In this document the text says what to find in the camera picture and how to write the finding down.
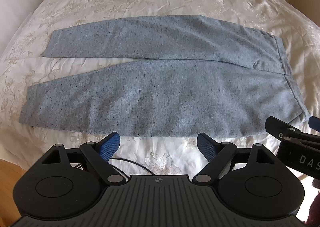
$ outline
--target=bed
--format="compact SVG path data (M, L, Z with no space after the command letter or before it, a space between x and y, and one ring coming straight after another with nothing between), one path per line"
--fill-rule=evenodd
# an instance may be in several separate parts
M54 30L121 17L177 14L200 14L281 37L306 106L310 114L320 116L320 28L285 0L44 0L15 34L0 59L0 142L6 160L28 169L56 143L73 148L104 137L19 124L28 86L134 61L40 57ZM306 123L299 128L311 132ZM278 140L267 134L224 140L238 147L263 143L274 153L279 145ZM121 136L116 155L137 161L156 174L188 174L190 178L207 163L196 148L196 137ZM125 162L120 166L127 174L145 173Z

